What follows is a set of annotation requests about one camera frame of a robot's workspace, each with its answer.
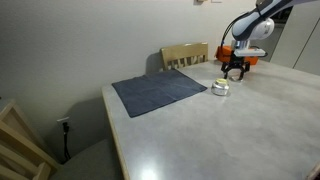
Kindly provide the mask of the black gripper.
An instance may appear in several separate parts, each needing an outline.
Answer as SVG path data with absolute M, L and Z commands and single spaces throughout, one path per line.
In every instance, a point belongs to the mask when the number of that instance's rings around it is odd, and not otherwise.
M 228 78 L 228 73 L 231 69 L 240 69 L 241 73 L 238 80 L 241 81 L 244 78 L 244 74 L 250 70 L 250 62 L 244 57 L 232 56 L 229 61 L 222 64 L 221 70 L 223 71 L 223 78 Z

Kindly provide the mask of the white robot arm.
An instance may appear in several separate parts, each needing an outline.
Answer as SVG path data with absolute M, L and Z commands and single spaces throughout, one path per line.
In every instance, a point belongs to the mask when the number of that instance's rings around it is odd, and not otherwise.
M 272 34 L 275 24 L 271 16 L 288 7 L 313 1 L 318 0 L 264 0 L 257 3 L 253 10 L 235 18 L 225 29 L 220 44 L 220 48 L 223 48 L 228 32 L 232 31 L 235 44 L 231 50 L 230 60 L 221 66 L 224 78 L 228 78 L 230 70 L 239 69 L 238 80 L 241 81 L 251 66 L 251 63 L 245 58 L 267 55 L 263 49 L 251 47 L 250 41 L 266 39 Z

